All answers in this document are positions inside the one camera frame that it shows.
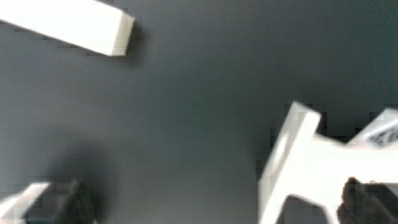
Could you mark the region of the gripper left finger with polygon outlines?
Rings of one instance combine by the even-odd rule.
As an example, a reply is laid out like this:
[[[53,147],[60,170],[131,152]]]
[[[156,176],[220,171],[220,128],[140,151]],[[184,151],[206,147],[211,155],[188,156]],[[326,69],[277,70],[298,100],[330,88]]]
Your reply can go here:
[[[33,182],[0,200],[0,224],[97,224],[83,182]]]

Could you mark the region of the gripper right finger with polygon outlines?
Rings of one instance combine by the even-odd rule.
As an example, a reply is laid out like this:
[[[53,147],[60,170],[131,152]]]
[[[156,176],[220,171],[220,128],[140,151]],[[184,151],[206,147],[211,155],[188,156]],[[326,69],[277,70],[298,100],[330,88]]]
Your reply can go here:
[[[362,183],[350,177],[341,199],[339,224],[398,224],[398,195],[383,183]]]

